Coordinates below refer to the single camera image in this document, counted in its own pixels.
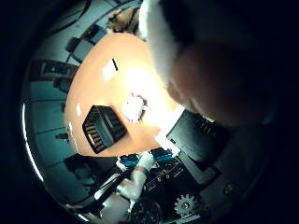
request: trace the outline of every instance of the wooden table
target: wooden table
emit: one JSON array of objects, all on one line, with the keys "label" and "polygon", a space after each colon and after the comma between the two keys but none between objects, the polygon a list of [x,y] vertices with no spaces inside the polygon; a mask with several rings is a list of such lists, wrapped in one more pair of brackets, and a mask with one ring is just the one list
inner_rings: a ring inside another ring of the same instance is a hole
[{"label": "wooden table", "polygon": [[[105,81],[102,68],[112,59],[119,70]],[[127,122],[122,113],[122,105],[130,92],[142,96],[150,107],[138,123]],[[93,152],[82,131],[82,123],[92,105],[111,106],[127,130],[120,141],[99,154]],[[154,137],[170,121],[177,107],[154,71],[147,43],[128,34],[106,35],[75,75],[66,100],[64,125],[69,129],[71,147],[81,155],[128,155],[159,147]]]}]

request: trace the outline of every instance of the room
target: room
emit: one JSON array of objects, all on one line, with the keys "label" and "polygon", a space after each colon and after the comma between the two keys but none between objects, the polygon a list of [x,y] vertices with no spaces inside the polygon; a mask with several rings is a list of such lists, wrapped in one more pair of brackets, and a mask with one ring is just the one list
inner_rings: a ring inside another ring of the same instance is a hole
[{"label": "room", "polygon": [[[256,164],[270,150],[259,150],[270,147],[268,127],[225,127],[172,100],[151,64],[147,42],[107,32],[109,13],[140,8],[141,2],[81,1],[49,28],[23,83],[24,148],[45,190],[74,218],[205,221],[221,202],[230,203],[249,187]],[[97,129],[100,119],[108,131]],[[132,184],[130,174],[140,172],[137,167],[146,160],[148,174],[140,177],[138,197],[130,198],[121,183]],[[236,166],[240,170],[231,172]],[[109,195],[101,191],[107,185]],[[107,205],[107,198],[120,192],[125,209],[114,215],[110,210],[117,203]],[[211,196],[215,192],[219,198]],[[140,215],[144,205],[151,216]]]}]

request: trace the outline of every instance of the white object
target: white object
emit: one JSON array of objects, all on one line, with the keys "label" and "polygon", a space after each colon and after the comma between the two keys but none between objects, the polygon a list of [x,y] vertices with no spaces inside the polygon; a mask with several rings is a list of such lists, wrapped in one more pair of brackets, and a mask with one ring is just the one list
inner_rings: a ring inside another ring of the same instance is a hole
[{"label": "white object", "polygon": [[147,180],[146,172],[150,171],[153,162],[154,159],[151,154],[148,152],[142,153],[139,163],[131,173],[131,180],[124,179],[118,185],[119,193],[126,198],[136,201],[140,197],[143,185]]},{"label": "white object", "polygon": [[130,96],[122,105],[122,112],[128,121],[137,123],[143,111],[143,99],[139,96]]},{"label": "white object", "polygon": [[147,27],[147,20],[148,20],[148,12],[150,8],[150,0],[144,0],[141,4],[139,10],[139,31],[141,33],[141,37],[143,39],[147,39],[148,37],[148,27]]},{"label": "white object", "polygon": [[176,147],[175,144],[173,144],[168,138],[167,135],[172,130],[172,128],[176,125],[178,122],[178,119],[184,112],[185,107],[180,105],[176,111],[172,114],[169,122],[163,126],[161,131],[158,133],[158,135],[155,136],[156,142],[165,150],[170,149],[172,151],[172,157],[176,157],[177,154],[180,152],[180,149]]},{"label": "white object", "polygon": [[80,106],[79,103],[77,103],[77,105],[76,105],[76,113],[77,113],[77,116],[78,116],[78,117],[79,117],[79,116],[81,115],[81,113],[82,113],[82,111],[81,111],[81,106]]},{"label": "white object", "polygon": [[102,75],[104,77],[104,81],[109,81],[115,74],[117,70],[112,60],[110,60],[105,67],[102,68]]},{"label": "white object", "polygon": [[[101,195],[111,186],[113,179],[118,177],[119,174],[112,175],[102,186],[105,187],[99,189],[94,193],[94,198],[98,200]],[[104,202],[104,208],[101,210],[101,218],[106,224],[117,224],[120,219],[127,213],[130,208],[130,202],[123,199],[120,195],[112,193]]]},{"label": "white object", "polygon": [[120,195],[112,193],[103,203],[101,218],[107,224],[117,224],[130,208],[130,202]]}]

